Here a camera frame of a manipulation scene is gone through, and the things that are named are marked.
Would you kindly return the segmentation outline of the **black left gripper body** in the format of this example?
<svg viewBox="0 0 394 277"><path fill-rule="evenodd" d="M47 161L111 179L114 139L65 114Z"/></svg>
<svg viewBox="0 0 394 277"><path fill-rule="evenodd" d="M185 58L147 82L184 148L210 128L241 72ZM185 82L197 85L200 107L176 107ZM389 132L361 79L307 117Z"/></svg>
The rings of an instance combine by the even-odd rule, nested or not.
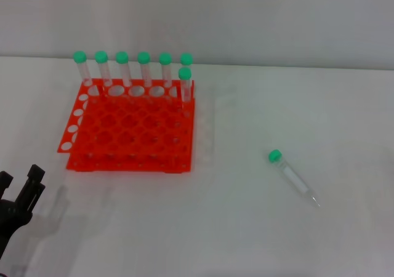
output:
<svg viewBox="0 0 394 277"><path fill-rule="evenodd" d="M22 226L27 225L33 216L31 209L25 209L16 202L1 200L1 257L12 235Z"/></svg>

